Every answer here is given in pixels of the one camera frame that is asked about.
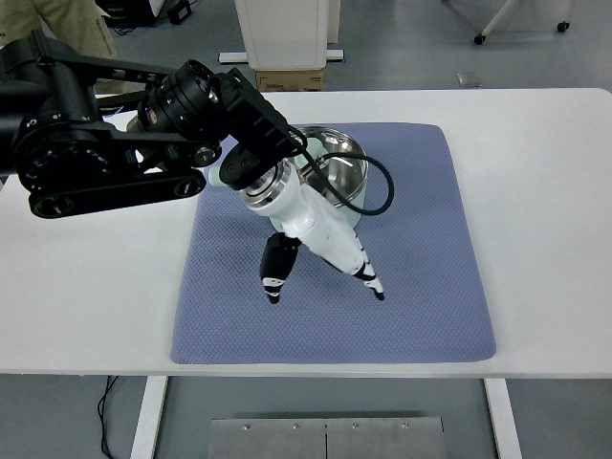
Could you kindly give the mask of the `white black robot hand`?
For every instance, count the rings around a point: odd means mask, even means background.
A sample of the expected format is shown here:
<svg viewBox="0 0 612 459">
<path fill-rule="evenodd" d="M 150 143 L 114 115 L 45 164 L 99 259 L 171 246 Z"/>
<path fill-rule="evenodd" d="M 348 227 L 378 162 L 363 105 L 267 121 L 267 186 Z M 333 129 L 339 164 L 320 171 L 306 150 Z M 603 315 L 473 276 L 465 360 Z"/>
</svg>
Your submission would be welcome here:
<svg viewBox="0 0 612 459">
<path fill-rule="evenodd" d="M 361 280 L 376 299 L 384 299 L 383 285 L 353 228 L 313 188 L 291 186 L 278 197 L 267 199 L 255 212 L 276 220 L 281 227 L 280 233 L 268 239 L 260 264 L 260 278 L 272 304 L 279 301 L 301 245 L 338 271 Z"/>
</svg>

